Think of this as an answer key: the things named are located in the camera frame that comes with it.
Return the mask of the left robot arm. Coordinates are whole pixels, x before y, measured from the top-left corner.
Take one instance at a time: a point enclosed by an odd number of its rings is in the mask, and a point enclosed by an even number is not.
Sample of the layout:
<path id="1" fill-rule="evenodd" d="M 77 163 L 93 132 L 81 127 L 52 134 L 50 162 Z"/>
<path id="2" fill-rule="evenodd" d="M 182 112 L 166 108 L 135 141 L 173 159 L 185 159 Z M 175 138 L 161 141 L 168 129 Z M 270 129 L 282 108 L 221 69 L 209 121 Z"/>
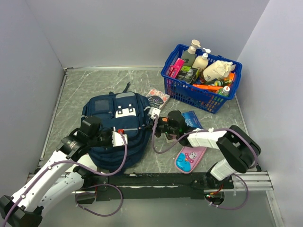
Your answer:
<path id="1" fill-rule="evenodd" d="M 46 164 L 17 192 L 0 199 L 0 214 L 3 226 L 37 227 L 43 214 L 71 192 L 93 186 L 91 175 L 101 175 L 79 160 L 94 145 L 108 145 L 112 140 L 103 140 L 100 133 L 101 120 L 90 116 L 80 127 L 63 138 Z"/>

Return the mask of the navy blue student backpack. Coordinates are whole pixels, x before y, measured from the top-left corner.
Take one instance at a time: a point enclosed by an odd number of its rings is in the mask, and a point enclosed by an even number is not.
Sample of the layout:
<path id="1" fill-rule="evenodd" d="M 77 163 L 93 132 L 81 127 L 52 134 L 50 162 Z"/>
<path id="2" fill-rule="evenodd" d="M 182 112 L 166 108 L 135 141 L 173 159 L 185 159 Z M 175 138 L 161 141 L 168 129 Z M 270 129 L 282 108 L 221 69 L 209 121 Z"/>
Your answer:
<path id="1" fill-rule="evenodd" d="M 151 135 L 147 129 L 152 124 L 149 110 L 147 97 L 127 90 L 95 96 L 84 105 L 81 118 L 101 119 L 99 130 L 109 139 L 108 145 L 96 145 L 88 151 L 98 168 L 124 172 L 142 159 Z"/>

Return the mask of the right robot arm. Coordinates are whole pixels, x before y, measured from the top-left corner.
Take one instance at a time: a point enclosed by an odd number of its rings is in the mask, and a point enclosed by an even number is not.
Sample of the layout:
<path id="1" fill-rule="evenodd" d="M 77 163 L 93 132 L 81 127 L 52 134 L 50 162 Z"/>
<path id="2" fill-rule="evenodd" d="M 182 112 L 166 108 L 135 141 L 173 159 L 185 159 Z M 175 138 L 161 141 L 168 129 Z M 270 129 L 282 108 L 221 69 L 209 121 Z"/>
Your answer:
<path id="1" fill-rule="evenodd" d="M 189 148 L 213 148 L 219 150 L 223 159 L 216 162 L 206 173 L 205 183 L 218 188 L 234 173 L 246 173 L 258 164 L 260 146 L 238 126 L 208 130 L 190 127 L 180 111 L 172 111 L 160 117 L 158 110 L 151 111 L 152 137 L 172 134 L 176 142 Z"/>

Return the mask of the pink cartoon pencil case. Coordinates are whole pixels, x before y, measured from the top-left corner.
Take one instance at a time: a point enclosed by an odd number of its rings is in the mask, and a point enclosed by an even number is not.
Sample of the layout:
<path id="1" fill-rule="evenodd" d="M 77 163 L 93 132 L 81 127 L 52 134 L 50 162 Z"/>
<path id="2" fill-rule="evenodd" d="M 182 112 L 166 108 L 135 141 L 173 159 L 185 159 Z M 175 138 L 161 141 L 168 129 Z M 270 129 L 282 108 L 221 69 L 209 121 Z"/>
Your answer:
<path id="1" fill-rule="evenodd" d="M 206 152 L 206 147 L 183 147 L 176 157 L 175 167 L 184 174 L 191 173 Z"/>

